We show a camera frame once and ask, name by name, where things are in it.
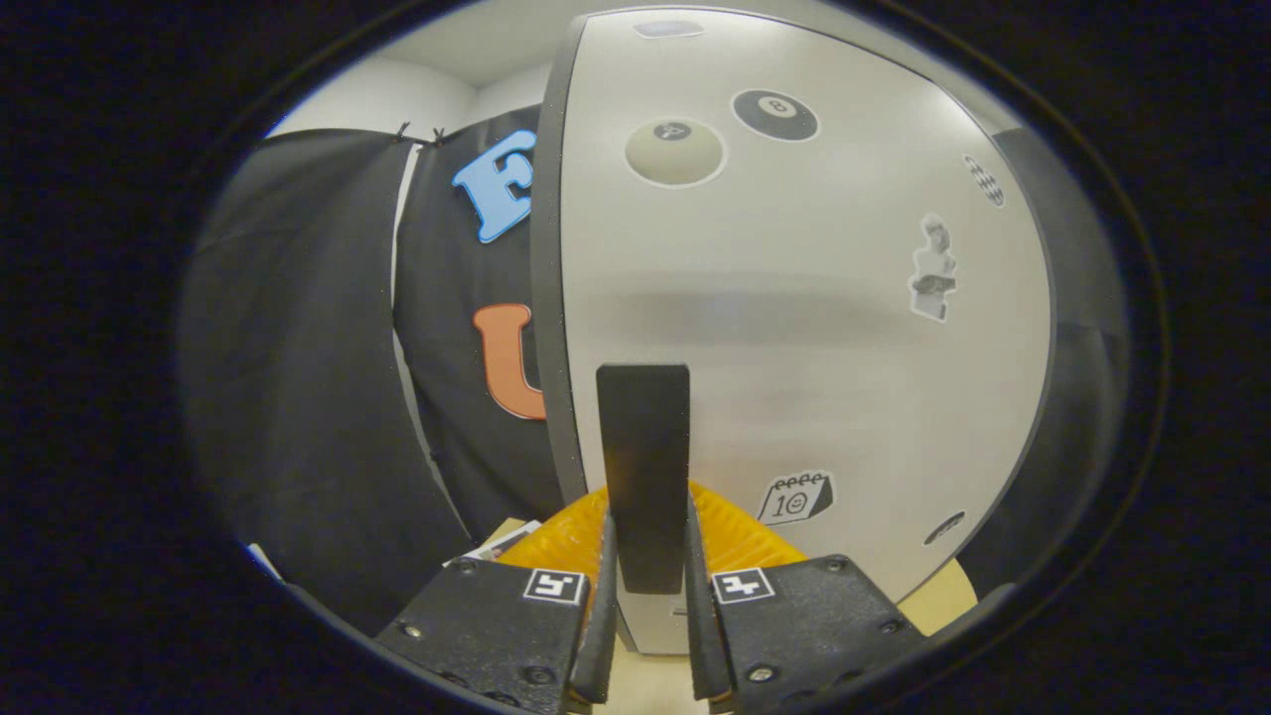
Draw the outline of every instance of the screw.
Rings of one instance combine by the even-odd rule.
[[[777,668],[770,665],[756,665],[746,673],[746,679],[752,683],[766,683],[777,677]]]
[[[526,681],[536,686],[547,686],[555,682],[555,673],[548,668],[540,668],[538,665],[530,665],[522,671],[521,674],[525,676]]]

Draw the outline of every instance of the black curtain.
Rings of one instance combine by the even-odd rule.
[[[390,250],[413,144],[393,138],[262,142],[198,236],[178,338],[188,432],[235,533],[367,634],[469,547],[397,373]]]
[[[530,218],[480,243],[477,208],[466,189],[452,184],[461,168],[517,130],[535,131],[538,122],[538,107],[516,109],[423,146],[399,227],[398,335],[433,458],[478,538],[508,517],[545,519],[563,505],[547,423],[516,418],[489,396],[482,335],[473,325],[473,314],[487,305],[533,310]],[[533,163],[533,150],[521,154]],[[511,190],[529,196],[531,188]],[[525,377],[538,389],[533,317],[521,338]]]

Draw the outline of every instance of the sticker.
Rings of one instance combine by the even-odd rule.
[[[627,168],[658,188],[690,188],[719,175],[728,149],[709,126],[685,117],[648,122],[627,137]]]
[[[949,251],[953,236],[944,218],[935,213],[923,216],[919,226],[927,237],[927,245],[914,250],[914,274],[909,276],[911,293],[910,310],[937,323],[948,316],[946,296],[957,290],[957,259]]]
[[[807,104],[770,89],[737,93],[732,113],[750,130],[778,141],[807,141],[821,130]]]
[[[578,603],[582,597],[582,574],[535,569],[525,587],[525,598],[555,603]]]
[[[777,596],[777,592],[773,591],[773,584],[768,583],[768,577],[764,575],[763,569],[724,571],[716,574],[710,580],[716,588],[716,599],[721,606]]]
[[[966,168],[971,170],[971,178],[980,185],[980,189],[989,197],[989,201],[998,208],[1005,206],[1007,194],[998,185],[998,179],[993,178],[993,174],[971,156],[962,154],[962,160],[966,161]]]
[[[768,526],[803,522],[825,512],[831,504],[834,476],[822,470],[810,470],[773,480],[756,518]]]

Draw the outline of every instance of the billiard ball sticker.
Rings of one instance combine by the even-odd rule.
[[[627,165],[660,188],[703,184],[723,169],[723,140],[702,122],[666,117],[647,122],[627,138]]]
[[[737,94],[732,98],[732,113],[752,131],[778,141],[807,141],[820,130],[807,104],[770,89]]]

